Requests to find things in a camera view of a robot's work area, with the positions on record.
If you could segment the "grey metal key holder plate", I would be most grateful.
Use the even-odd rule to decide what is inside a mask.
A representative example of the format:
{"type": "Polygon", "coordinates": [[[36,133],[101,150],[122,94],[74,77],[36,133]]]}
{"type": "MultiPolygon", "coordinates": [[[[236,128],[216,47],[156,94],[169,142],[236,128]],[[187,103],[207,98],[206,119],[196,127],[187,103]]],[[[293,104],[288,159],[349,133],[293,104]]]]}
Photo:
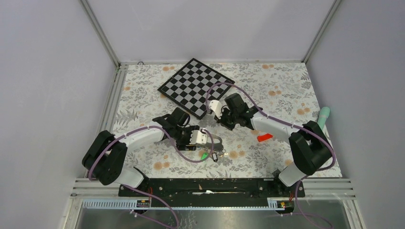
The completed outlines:
{"type": "Polygon", "coordinates": [[[207,137],[207,142],[203,145],[199,145],[199,148],[205,150],[207,153],[210,153],[213,146],[213,155],[216,155],[217,157],[223,157],[226,153],[226,150],[224,149],[222,138],[212,134],[212,139],[213,140],[211,140],[210,137],[207,137]]]}

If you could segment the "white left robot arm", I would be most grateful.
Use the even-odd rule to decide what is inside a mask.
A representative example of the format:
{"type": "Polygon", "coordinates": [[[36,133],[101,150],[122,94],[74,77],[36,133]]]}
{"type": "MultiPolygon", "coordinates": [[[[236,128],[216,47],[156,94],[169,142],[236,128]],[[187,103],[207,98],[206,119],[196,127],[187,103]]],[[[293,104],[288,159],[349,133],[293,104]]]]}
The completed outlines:
{"type": "Polygon", "coordinates": [[[115,135],[107,130],[100,132],[82,159],[88,178],[104,186],[112,183],[127,185],[136,196],[143,196],[148,191],[145,175],[136,168],[125,167],[127,153],[165,139],[178,150],[194,150],[192,133],[200,128],[189,125],[189,119],[187,113],[175,108],[172,113],[155,117],[149,125],[127,134],[115,135]]]}

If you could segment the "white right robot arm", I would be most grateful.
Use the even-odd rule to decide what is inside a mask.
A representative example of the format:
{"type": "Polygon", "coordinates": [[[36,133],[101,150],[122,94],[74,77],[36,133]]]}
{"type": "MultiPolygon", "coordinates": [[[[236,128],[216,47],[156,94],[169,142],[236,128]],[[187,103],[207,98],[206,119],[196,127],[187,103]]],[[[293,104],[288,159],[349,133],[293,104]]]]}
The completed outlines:
{"type": "Polygon", "coordinates": [[[314,121],[298,126],[270,117],[260,107],[249,107],[237,93],[226,97],[225,105],[210,101],[209,108],[214,112],[216,121],[229,130],[240,125],[271,134],[289,144],[293,162],[277,175],[279,180],[274,183],[275,193],[282,197],[293,190],[293,184],[313,175],[332,158],[332,148],[314,121]]]}

